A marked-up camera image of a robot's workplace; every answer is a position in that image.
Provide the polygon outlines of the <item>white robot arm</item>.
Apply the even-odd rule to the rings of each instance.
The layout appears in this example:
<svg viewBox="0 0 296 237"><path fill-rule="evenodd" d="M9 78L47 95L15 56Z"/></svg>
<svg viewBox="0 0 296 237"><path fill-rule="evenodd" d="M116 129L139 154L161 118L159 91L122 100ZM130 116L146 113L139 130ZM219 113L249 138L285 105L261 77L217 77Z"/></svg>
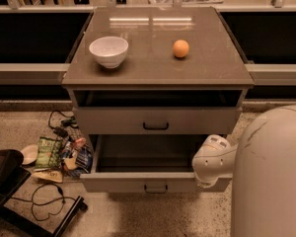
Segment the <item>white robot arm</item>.
<svg viewBox="0 0 296 237"><path fill-rule="evenodd" d="M231 237L296 237L296 105L259 115L235 146L208 136L192 168L203 188L233 176Z"/></svg>

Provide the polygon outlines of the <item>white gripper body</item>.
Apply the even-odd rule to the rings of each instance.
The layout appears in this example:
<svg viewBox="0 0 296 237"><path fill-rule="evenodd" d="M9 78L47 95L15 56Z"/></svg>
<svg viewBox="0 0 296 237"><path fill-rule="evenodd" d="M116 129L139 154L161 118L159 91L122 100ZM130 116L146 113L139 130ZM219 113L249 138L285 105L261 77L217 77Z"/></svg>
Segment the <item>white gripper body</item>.
<svg viewBox="0 0 296 237"><path fill-rule="evenodd" d="M224 137L209 135L192 158L196 183L202 188L213 187L219 178L233 175L237 146Z"/></svg>

